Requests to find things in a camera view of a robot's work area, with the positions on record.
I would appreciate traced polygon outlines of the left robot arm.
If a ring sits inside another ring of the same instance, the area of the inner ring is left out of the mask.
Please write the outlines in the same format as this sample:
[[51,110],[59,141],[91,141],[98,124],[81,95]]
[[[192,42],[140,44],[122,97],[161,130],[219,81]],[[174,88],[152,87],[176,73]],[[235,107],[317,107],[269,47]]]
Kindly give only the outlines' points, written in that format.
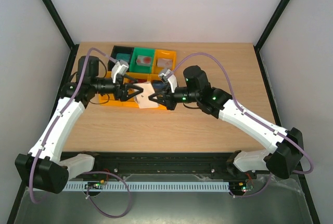
[[96,94],[113,95],[125,102],[143,92],[142,88],[123,81],[129,69],[127,62],[116,61],[110,78],[98,76],[99,63],[95,56],[80,58],[74,74],[76,80],[61,89],[56,110],[43,134],[28,154],[17,156],[15,166],[30,190],[57,194],[70,179],[93,169],[92,154],[80,153],[63,161],[60,157],[72,128]]

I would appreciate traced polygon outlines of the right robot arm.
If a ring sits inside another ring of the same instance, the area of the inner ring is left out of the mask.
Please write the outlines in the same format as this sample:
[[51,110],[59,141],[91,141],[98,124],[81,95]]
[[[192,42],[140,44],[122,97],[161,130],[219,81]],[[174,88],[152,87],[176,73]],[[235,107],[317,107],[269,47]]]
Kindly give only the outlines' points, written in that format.
[[281,179],[290,177],[303,156],[302,132],[270,123],[244,108],[231,94],[212,87],[205,71],[197,65],[187,67],[183,76],[186,85],[179,87],[173,72],[163,69],[159,77],[166,86],[150,95],[149,100],[168,110],[174,110],[179,103],[196,103],[203,113],[234,125],[258,141],[263,150],[235,151],[229,157],[226,169],[231,177],[252,170],[266,170]]

